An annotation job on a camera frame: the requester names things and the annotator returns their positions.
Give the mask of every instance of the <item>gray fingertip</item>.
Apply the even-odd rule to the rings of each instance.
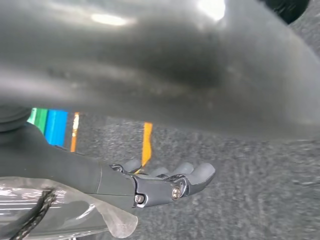
[[[159,175],[162,175],[162,174],[166,174],[168,172],[169,172],[169,170],[168,170],[165,167],[159,167],[159,168],[157,168],[157,169],[152,171],[149,175],[153,176],[153,177],[156,177],[156,176],[159,176]]]
[[[137,159],[133,159],[123,164],[122,167],[128,173],[135,172],[141,168],[141,162]]]
[[[192,185],[205,183],[211,178],[216,169],[210,163],[202,163],[186,176]]]
[[[189,162],[183,162],[170,173],[171,176],[177,174],[191,174],[194,170],[193,165]]]

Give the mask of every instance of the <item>prosthetic hand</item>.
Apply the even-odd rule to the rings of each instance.
[[[0,133],[0,177],[49,179],[130,212],[169,204],[205,189],[215,169],[203,163],[194,169],[183,163],[169,172],[158,168],[150,174],[136,173],[140,162],[109,165],[83,154],[49,145],[35,126]]]
[[[129,176],[134,181],[134,207],[138,208],[169,204],[198,193],[208,185],[216,172],[210,163],[203,163],[194,169],[192,164],[185,162],[173,172],[160,167],[150,174],[135,174],[139,165],[137,160],[131,160],[123,166],[110,165],[113,170]]]

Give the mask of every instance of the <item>orange stripe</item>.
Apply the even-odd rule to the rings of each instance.
[[[77,146],[77,137],[78,137],[78,127],[79,126],[79,113],[75,112],[73,119],[73,127],[72,129],[72,139],[70,152],[75,152]]]
[[[149,122],[145,122],[143,128],[143,141],[142,143],[142,166],[145,166],[151,159],[152,147],[151,147],[151,134],[152,132],[152,124]]]

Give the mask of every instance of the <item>plastic bag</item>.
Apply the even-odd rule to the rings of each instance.
[[[58,240],[107,230],[116,238],[126,238],[138,223],[137,216],[59,182],[0,177],[0,240],[20,229],[48,189],[55,189],[57,200],[27,239]]]

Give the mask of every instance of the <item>gray fabric surface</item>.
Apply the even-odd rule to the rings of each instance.
[[[314,0],[293,27],[320,54],[319,22],[320,0]],[[109,163],[140,159],[143,125],[82,114],[78,150]],[[209,162],[218,176],[200,194],[136,210],[139,225],[128,239],[320,239],[320,141],[234,139],[155,126],[152,143],[146,170]]]

